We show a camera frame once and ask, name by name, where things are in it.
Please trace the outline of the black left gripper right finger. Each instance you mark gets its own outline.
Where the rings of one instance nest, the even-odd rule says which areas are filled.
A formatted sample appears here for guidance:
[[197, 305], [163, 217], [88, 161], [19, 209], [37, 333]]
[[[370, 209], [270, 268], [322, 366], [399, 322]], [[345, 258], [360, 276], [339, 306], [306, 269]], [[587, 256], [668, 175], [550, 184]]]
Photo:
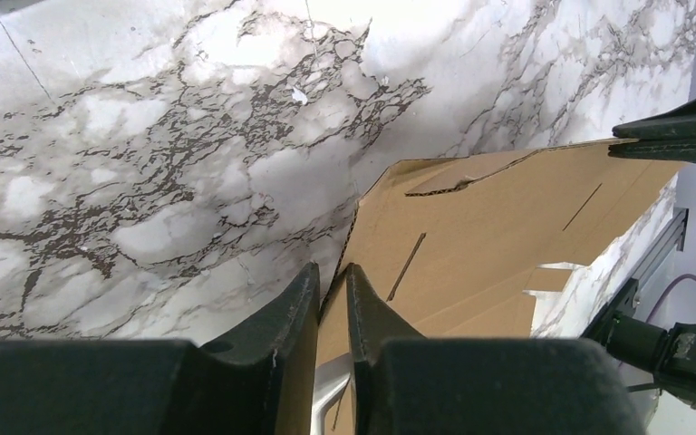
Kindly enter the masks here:
[[358, 434], [642, 434], [604, 350], [586, 339], [434, 339], [345, 271]]

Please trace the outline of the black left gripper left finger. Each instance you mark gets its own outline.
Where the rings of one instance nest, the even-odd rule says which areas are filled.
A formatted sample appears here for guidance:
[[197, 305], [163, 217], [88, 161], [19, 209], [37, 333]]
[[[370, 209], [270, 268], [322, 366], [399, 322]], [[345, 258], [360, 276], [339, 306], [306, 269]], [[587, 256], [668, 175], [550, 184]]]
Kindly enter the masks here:
[[320, 276], [217, 338], [0, 341], [0, 434], [306, 434]]

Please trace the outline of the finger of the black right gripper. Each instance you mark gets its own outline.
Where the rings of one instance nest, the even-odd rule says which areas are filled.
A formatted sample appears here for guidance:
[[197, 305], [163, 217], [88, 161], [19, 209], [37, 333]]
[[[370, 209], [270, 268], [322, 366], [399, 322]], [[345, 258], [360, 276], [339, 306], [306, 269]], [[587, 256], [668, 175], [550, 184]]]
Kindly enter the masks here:
[[696, 164], [696, 140], [640, 140], [611, 145], [608, 155], [629, 160], [664, 160]]
[[665, 113], [616, 125], [612, 133], [618, 139], [646, 142], [696, 140], [696, 98]]

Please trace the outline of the brown cardboard box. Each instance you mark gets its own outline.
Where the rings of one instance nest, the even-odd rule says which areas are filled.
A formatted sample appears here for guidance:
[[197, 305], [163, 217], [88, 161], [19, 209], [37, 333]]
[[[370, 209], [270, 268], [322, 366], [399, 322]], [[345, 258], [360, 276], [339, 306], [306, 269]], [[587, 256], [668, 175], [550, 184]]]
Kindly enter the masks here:
[[672, 217], [675, 162], [609, 142], [404, 160], [360, 199], [319, 327], [313, 433], [354, 431], [345, 271], [428, 338], [584, 339]]

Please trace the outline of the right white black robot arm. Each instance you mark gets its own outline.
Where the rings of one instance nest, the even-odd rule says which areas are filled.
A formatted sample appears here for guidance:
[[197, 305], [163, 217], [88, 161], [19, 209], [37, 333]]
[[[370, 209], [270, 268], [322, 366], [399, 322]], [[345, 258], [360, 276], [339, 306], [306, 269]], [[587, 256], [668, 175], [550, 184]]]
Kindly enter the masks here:
[[[613, 135], [617, 141], [608, 148], [612, 158], [696, 164], [696, 98], [663, 114], [615, 126]], [[696, 324], [663, 329], [633, 318], [644, 279], [643, 271], [632, 274], [582, 336], [652, 376], [633, 391], [662, 390], [696, 410]]]

